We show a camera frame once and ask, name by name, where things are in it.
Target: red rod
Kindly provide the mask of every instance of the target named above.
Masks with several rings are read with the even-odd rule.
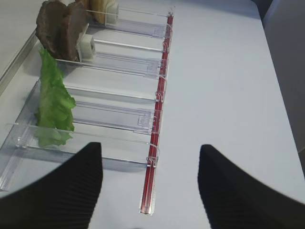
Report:
[[[172,35],[172,25],[173,25],[173,16],[170,15],[167,18],[167,28],[166,28],[166,35],[165,40],[163,43],[163,53],[162,53],[162,64],[160,68],[160,75],[166,75],[166,66],[168,61],[168,53]],[[155,112],[154,112],[154,119],[153,119],[153,127],[152,127],[152,136],[151,136],[151,144],[158,146],[159,141],[159,129],[160,129],[160,120],[161,120],[161,110],[163,106],[163,95],[164,95],[164,85],[165,79],[160,77],[158,82],[158,90],[157,90],[157,102],[155,104]],[[149,158],[156,158],[157,157],[157,149],[154,146],[150,146],[149,148]],[[141,213],[150,214],[151,205],[152,205],[152,197],[153,197],[153,182],[154,182],[154,175],[155,175],[155,167],[154,161],[148,160],[145,175],[145,183],[143,189],[143,196],[142,196],[142,204],[141,204]]]

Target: lettuce leaf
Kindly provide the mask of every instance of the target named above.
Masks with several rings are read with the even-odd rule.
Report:
[[[49,127],[36,131],[40,147],[65,145],[71,137],[67,132],[74,131],[72,108],[76,106],[63,84],[64,73],[57,67],[56,60],[44,48],[39,51],[41,57],[41,94],[39,109],[35,114],[37,126]]]

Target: plastic compartment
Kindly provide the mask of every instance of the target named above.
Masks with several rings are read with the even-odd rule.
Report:
[[[37,112],[39,106],[40,87],[41,83],[37,81],[17,122],[31,125],[36,123],[34,113]],[[74,96],[77,93],[78,90],[70,91],[70,95],[76,101],[76,107],[72,110],[74,123],[111,127],[147,135],[157,133],[153,131],[155,129],[153,126],[157,124],[155,116],[161,116],[161,111],[132,108],[135,104],[105,99],[97,99],[94,103],[87,96]]]
[[[101,47],[101,45],[97,45],[96,47],[96,55],[93,61],[57,61],[61,64],[74,65],[75,67],[87,67],[130,73],[154,79],[158,79],[160,76],[165,77],[166,75],[166,73],[160,74],[160,69],[162,67],[167,67],[167,60],[161,60],[157,58],[139,58],[127,55],[117,55],[115,53],[100,52],[99,47]]]
[[[38,50],[41,48],[38,42],[31,50],[23,70],[32,76],[40,76],[41,60]],[[104,103],[104,101],[125,101],[133,104],[132,108],[154,109],[155,102],[160,99],[156,94],[159,78],[143,77],[139,74],[126,73],[117,70],[105,70],[95,67],[82,67],[79,62],[58,62],[66,77],[64,83],[68,91],[74,96],[81,97],[92,103]]]
[[[122,9],[167,16],[174,14],[174,0],[116,0]]]
[[[14,172],[22,159],[31,158],[62,163],[89,142],[101,142],[103,159],[115,161],[121,169],[124,167],[128,169],[130,163],[147,166],[147,160],[157,162],[158,159],[158,157],[147,158],[150,147],[155,147],[159,152],[156,146],[137,140],[138,135],[122,138],[124,136],[122,131],[101,135],[98,134],[102,132],[100,128],[88,129],[86,125],[79,125],[75,132],[69,132],[18,123],[6,124],[5,129],[9,131],[9,134],[0,153],[0,190],[9,189]],[[69,133],[72,138],[64,146],[40,147],[35,137],[37,131],[43,137],[53,138],[60,133]]]
[[[167,23],[168,16],[123,9],[117,15],[95,11],[90,13],[105,18],[117,17],[117,21],[104,24],[93,18],[88,19],[87,34],[93,35],[95,42],[152,52],[166,52],[169,49],[164,46],[164,40],[171,39],[173,33],[171,25]]]

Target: meat slice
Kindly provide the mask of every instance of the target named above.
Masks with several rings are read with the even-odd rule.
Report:
[[[57,59],[59,52],[61,22],[67,6],[58,0],[48,0],[42,4],[36,24],[36,36],[49,53]]]
[[[76,43],[86,25],[86,10],[83,3],[81,1],[70,3],[61,22],[60,51],[65,60],[79,61]]]

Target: black foam pad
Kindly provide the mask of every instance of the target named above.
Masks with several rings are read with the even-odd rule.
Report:
[[[101,144],[89,143],[45,177],[0,199],[0,229],[87,229],[102,178]]]
[[[198,185],[212,229],[305,229],[305,205],[271,189],[211,145],[200,151]]]

